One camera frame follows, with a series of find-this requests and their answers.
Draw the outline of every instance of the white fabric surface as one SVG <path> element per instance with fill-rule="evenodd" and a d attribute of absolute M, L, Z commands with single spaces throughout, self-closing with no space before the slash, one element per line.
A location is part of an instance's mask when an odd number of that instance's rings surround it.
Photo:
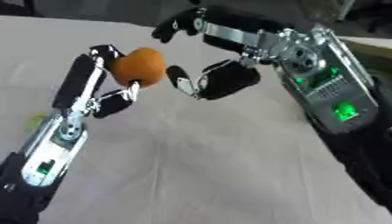
<path fill-rule="evenodd" d="M 231 56 L 200 37 L 161 45 L 151 28 L 132 24 L 0 17 L 0 29 L 1 158 L 18 151 L 29 135 L 25 121 L 49 110 L 74 58 L 90 46 L 151 46 L 194 77 Z M 40 223 L 390 223 L 272 68 L 258 69 L 259 85 L 219 101 L 195 101 L 165 78 L 127 111 L 88 119 L 89 139 Z"/>

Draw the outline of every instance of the black cover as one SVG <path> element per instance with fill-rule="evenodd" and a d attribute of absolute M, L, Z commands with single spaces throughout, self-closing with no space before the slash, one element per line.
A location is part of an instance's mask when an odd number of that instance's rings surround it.
<path fill-rule="evenodd" d="M 260 81 L 260 74 L 255 68 L 246 68 L 237 61 L 222 61 L 208 67 L 204 75 L 208 78 L 205 88 L 199 91 L 199 96 L 207 100 L 217 100 L 234 94 L 243 88 L 253 86 Z"/>

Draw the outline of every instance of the orange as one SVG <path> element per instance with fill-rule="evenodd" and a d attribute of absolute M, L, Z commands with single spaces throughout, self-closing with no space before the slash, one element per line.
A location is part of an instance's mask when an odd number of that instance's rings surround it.
<path fill-rule="evenodd" d="M 141 47 L 115 60 L 111 70 L 118 84 L 128 86 L 129 81 L 138 80 L 145 88 L 159 82 L 165 75 L 165 60 L 156 50 Z"/>

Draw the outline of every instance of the robotic hand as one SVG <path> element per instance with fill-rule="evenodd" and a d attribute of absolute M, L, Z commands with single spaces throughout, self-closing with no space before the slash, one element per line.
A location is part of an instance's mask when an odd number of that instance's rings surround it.
<path fill-rule="evenodd" d="M 239 16 L 237 12 L 214 6 L 179 13 L 163 22 L 152 33 L 152 37 L 167 43 L 178 31 L 186 31 L 190 36 L 203 33 L 204 42 L 210 46 L 239 53 L 239 59 L 224 60 L 205 68 L 195 84 L 179 66 L 170 66 L 166 71 L 175 88 L 196 99 L 216 100 L 257 84 L 260 74 L 254 69 L 254 65 L 272 63 L 267 58 L 251 58 L 257 53 L 253 45 L 255 43 L 244 45 L 242 42 L 255 40 L 251 36 L 242 36 L 242 31 L 257 33 L 264 29 L 275 33 L 283 28 L 283 25 L 260 16 Z"/>
<path fill-rule="evenodd" d="M 124 70 L 127 67 L 144 68 Z M 83 117 L 104 118 L 126 109 L 137 100 L 139 88 L 158 82 L 164 67 L 161 56 L 149 48 L 125 56 L 112 45 L 98 45 L 76 58 L 51 115 L 20 152 L 12 152 L 0 164 L 0 224 L 37 223 L 88 138 Z M 97 97 L 107 72 L 125 88 Z"/>
<path fill-rule="evenodd" d="M 152 37 L 169 42 L 178 31 L 203 34 L 210 46 L 240 54 L 203 71 L 193 85 L 179 66 L 167 69 L 175 88 L 215 100 L 255 85 L 257 64 L 272 64 L 284 87 L 347 173 L 392 211 L 392 121 L 383 85 L 322 25 L 301 33 L 264 17 L 222 7 L 194 8 L 163 22 Z"/>

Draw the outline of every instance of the robotic finger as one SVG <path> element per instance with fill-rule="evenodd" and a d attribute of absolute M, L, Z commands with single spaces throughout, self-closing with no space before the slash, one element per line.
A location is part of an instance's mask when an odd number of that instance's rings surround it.
<path fill-rule="evenodd" d="M 198 100 L 209 101 L 234 94 L 260 81 L 260 74 L 254 68 L 246 68 L 233 60 L 224 60 L 204 69 L 195 83 L 179 66 L 170 66 L 166 73 L 175 88 Z"/>

